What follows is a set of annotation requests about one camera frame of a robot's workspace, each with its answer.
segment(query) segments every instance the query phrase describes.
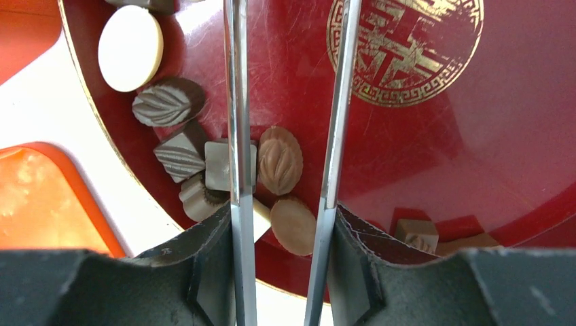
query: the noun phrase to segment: gold rim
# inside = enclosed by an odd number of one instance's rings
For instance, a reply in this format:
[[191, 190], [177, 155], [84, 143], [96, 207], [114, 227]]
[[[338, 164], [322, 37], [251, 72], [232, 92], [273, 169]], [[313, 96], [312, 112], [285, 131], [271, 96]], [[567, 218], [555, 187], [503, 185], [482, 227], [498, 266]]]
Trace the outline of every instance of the gold rim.
[[[78, 79], [80, 80], [80, 84], [82, 85], [82, 89], [84, 90], [84, 95], [86, 96], [86, 99], [88, 100], [88, 103], [90, 104], [90, 108], [92, 109], [92, 113], [94, 114], [94, 117], [98, 121], [98, 125], [100, 126], [102, 133], [106, 136], [106, 139], [108, 140], [108, 144], [110, 144], [110, 146], [112, 147], [112, 150], [114, 150], [114, 153], [116, 154], [116, 156], [118, 157], [118, 159], [122, 163], [122, 166], [124, 166], [124, 168], [126, 169], [126, 172], [128, 172], [128, 174], [130, 175], [132, 180], [134, 180], [134, 182], [136, 182], [145, 191], [145, 193], [148, 195], [149, 199], [152, 200], [152, 202], [156, 203], [156, 207], [158, 207], [162, 211], [166, 212], [158, 204], [158, 202], [156, 202], [156, 199], [154, 199], [154, 197], [152, 197], [152, 195], [148, 192], [148, 190], [146, 189], [146, 187], [144, 187], [144, 185], [140, 182], [140, 180], [138, 180], [138, 178], [134, 174], [134, 171], [132, 171], [132, 169], [129, 167], [128, 163], [126, 163], [124, 157], [122, 156], [122, 154], [118, 150], [118, 147], [116, 147], [116, 144], [114, 144], [114, 142], [112, 141], [112, 138], [110, 137], [110, 134], [108, 133], [108, 130], [106, 129], [106, 126], [104, 125], [104, 122], [102, 121], [102, 118], [100, 117], [100, 113], [98, 112], [98, 109], [96, 109], [96, 103], [94, 103], [94, 99], [92, 98], [92, 95], [91, 95], [91, 93], [90, 93], [90, 91], [86, 85], [86, 80], [84, 79], [84, 74], [82, 73], [82, 68], [80, 67], [78, 57], [76, 56], [76, 49], [74, 48], [74, 42], [72, 41], [72, 36], [70, 35], [70, 28], [68, 26], [68, 20], [66, 17], [66, 11], [64, 9], [63, 0], [58, 0], [58, 8], [60, 10], [60, 17], [62, 18], [62, 27], [64, 29], [64, 36], [66, 39], [66, 43], [68, 44], [68, 52], [70, 53], [70, 57], [72, 58], [72, 62], [73, 62], [74, 67], [76, 69], [76, 74], [78, 75]], [[181, 230], [182, 232], [184, 231], [184, 229], [180, 225], [178, 225], [178, 223], [174, 222], [173, 220], [172, 220], [172, 223], [176, 228], [178, 228], [178, 230]], [[299, 298], [302, 300], [306, 300], [306, 298], [301, 296], [301, 295], [298, 295], [298, 294], [295, 294], [292, 292], [288, 292], [288, 291], [281, 289], [279, 287], [275, 287], [274, 285], [271, 285], [270, 283], [264, 282], [263, 280], [257, 279], [256, 281], [261, 283], [262, 285], [265, 285], [265, 286], [273, 289], [273, 290], [276, 290], [278, 292], [290, 295], [291, 297], [296, 297], [296, 298]]]

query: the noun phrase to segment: red tray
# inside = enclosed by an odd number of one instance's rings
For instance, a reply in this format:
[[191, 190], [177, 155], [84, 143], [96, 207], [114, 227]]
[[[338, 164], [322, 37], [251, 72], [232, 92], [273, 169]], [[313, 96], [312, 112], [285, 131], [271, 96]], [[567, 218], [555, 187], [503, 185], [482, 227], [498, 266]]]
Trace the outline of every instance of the red tray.
[[[177, 3], [175, 15], [157, 16], [165, 49], [154, 80], [178, 75], [202, 85], [200, 122], [211, 138], [226, 137], [222, 1]], [[251, 136], [273, 125], [292, 131], [304, 155], [293, 194], [314, 211], [341, 9], [341, 0], [250, 0], [248, 8]], [[136, 92], [113, 91], [98, 69], [98, 39], [115, 8], [60, 0], [60, 10], [111, 144], [166, 212], [190, 227], [179, 185], [152, 152], [174, 128], [140, 124], [131, 111]], [[574, 12], [573, 1], [365, 0], [343, 204], [384, 231], [410, 217], [434, 221], [442, 240], [488, 232], [508, 247], [576, 247]], [[274, 200], [262, 187], [256, 196]], [[256, 256], [258, 279], [306, 294], [309, 257], [288, 254], [271, 232]]]

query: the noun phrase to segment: metal rod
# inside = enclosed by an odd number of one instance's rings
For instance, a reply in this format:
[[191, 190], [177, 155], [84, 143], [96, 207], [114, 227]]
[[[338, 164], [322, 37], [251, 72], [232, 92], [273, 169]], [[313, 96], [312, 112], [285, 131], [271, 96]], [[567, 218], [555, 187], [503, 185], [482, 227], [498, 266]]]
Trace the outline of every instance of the metal rod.
[[224, 0], [224, 24], [236, 323], [238, 326], [255, 326], [256, 269], [250, 168], [247, 0]]
[[314, 251], [312, 253], [312, 270], [310, 271], [310, 282], [308, 284], [305, 326], [317, 326], [320, 323], [320, 315], [322, 313], [330, 242], [338, 205], [338, 184], [342, 154], [344, 152], [348, 106], [352, 92], [352, 76], [356, 62], [357, 30], [361, 4], [362, 0], [344, 0], [342, 37], [338, 48], [338, 68], [334, 83], [324, 177], [320, 194], [316, 236], [314, 238]]

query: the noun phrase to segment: gold circular emblem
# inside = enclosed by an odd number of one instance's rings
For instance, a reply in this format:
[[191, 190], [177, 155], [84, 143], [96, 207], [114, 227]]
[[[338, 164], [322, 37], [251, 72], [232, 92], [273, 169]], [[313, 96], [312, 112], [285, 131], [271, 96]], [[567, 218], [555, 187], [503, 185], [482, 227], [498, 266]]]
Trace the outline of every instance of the gold circular emblem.
[[[353, 94], [383, 107], [415, 105], [444, 91], [472, 59], [483, 0], [365, 0], [358, 29]], [[336, 70], [343, 0], [327, 25]]]

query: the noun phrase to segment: orange plastic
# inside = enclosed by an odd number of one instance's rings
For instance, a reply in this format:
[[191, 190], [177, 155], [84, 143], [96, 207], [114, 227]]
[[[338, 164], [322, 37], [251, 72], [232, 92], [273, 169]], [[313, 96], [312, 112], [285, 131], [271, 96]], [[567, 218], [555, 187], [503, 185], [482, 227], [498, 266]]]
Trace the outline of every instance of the orange plastic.
[[125, 256], [74, 163], [46, 143], [0, 150], [0, 249]]
[[61, 26], [56, 0], [0, 0], [0, 84], [53, 46]]

